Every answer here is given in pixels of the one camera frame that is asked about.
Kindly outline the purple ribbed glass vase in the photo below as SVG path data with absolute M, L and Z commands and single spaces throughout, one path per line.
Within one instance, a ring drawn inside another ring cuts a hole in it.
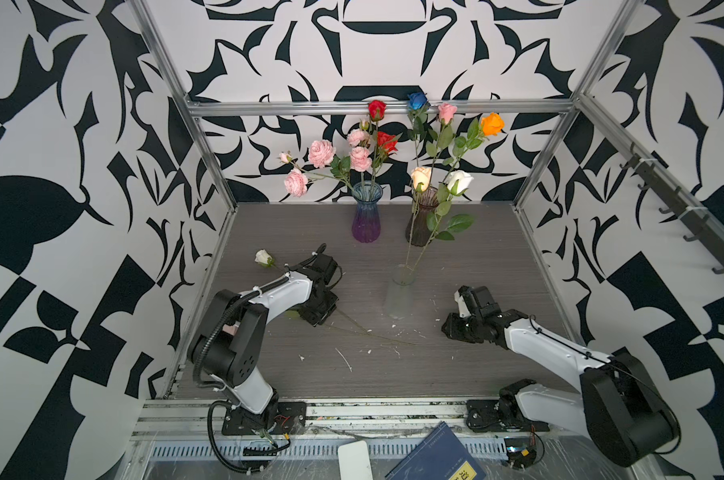
M 352 235 L 361 243 L 372 243 L 381 234 L 378 203 L 383 197 L 382 187 L 372 181 L 361 181 L 353 187 L 357 202 Z

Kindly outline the blue rose stem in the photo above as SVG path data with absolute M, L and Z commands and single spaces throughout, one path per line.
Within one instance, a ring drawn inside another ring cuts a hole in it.
M 425 135 L 424 115 L 428 110 L 428 99 L 422 92 L 408 95 L 408 118 L 411 121 L 409 136 L 414 146 L 416 167 L 411 173 L 413 188 L 416 192 L 425 192 L 430 184 L 431 174 L 420 163 L 421 144 Z

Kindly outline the pink peony flower stem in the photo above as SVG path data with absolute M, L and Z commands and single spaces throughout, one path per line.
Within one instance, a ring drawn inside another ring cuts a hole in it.
M 353 172 L 364 174 L 372 166 L 371 130 L 371 123 L 363 120 L 348 133 L 350 150 L 341 162 L 348 187 L 352 187 Z

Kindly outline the white and peach rosebud stem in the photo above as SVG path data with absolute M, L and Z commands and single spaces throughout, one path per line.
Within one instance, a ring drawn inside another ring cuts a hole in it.
M 411 276 L 415 275 L 416 266 L 411 263 L 412 247 L 424 247 L 430 241 L 431 231 L 428 228 L 428 215 L 430 211 L 424 210 L 423 205 L 430 207 L 433 195 L 430 193 L 432 167 L 416 167 L 411 173 L 413 206 L 412 215 L 406 231 L 408 251 L 405 266 Z

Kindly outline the clear glass vase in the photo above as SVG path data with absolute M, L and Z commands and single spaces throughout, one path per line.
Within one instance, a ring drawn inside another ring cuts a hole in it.
M 386 314 L 392 319 L 408 317 L 414 308 L 415 272 L 406 265 L 398 265 L 392 272 L 385 299 Z

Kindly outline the large red rose stem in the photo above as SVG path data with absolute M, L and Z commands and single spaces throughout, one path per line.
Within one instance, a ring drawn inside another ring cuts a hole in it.
M 374 160 L 372 163 L 372 168 L 375 175 L 378 174 L 381 167 L 390 158 L 390 156 L 398 151 L 398 139 L 399 136 L 387 134 L 382 130 L 379 130 L 377 132 L 376 149 Z

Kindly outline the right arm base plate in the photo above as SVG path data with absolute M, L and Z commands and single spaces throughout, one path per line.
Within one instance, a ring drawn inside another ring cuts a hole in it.
M 533 423 L 522 414 L 516 394 L 535 384 L 532 379 L 522 379 L 503 387 L 496 400 L 469 400 L 467 427 L 475 433 L 530 431 Z

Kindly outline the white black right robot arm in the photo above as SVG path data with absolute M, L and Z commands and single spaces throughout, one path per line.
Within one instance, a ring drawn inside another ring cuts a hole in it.
M 554 425 L 590 439 L 611 462 L 630 467 L 650 454 L 674 452 L 681 443 L 677 416 L 644 364 L 629 353 L 589 350 L 515 309 L 502 310 L 486 287 L 462 286 L 458 309 L 442 326 L 451 340 L 489 343 L 522 355 L 564 380 L 570 391 L 522 379 L 499 391 L 494 404 L 468 406 L 476 432 L 531 431 Z

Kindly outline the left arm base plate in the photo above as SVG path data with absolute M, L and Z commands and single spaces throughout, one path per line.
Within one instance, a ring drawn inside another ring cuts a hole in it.
M 306 402 L 278 401 L 255 414 L 237 406 L 227 409 L 222 434 L 224 436 L 256 435 L 263 431 L 273 434 L 292 434 L 304 426 L 307 416 Z

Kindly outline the orange pink blue rosebud stem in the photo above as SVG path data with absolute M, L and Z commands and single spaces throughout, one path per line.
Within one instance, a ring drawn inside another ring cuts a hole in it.
M 443 151 L 448 155 L 444 160 L 444 165 L 449 168 L 448 173 L 452 174 L 457 171 L 469 151 L 478 149 L 488 137 L 500 134 L 504 127 L 503 118 L 498 113 L 491 113 L 485 117 L 474 119 L 464 133 L 456 133 L 453 128 L 455 133 L 453 142 L 448 149 Z

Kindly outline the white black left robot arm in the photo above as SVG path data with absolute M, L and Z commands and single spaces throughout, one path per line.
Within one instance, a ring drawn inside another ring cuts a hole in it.
M 340 267 L 302 267 L 240 293 L 219 291 L 189 344 L 193 382 L 249 413 L 264 413 L 278 398 L 258 368 L 268 324 L 289 310 L 312 325 L 323 323 L 337 309 L 333 288 L 342 277 Z

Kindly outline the dark maroon glass vase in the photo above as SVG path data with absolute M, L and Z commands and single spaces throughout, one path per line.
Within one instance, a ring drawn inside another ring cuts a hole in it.
M 412 246 L 423 247 L 429 242 L 431 230 L 428 218 L 439 205 L 437 192 L 435 187 L 429 187 L 426 191 L 415 194 L 406 229 L 406 238 Z

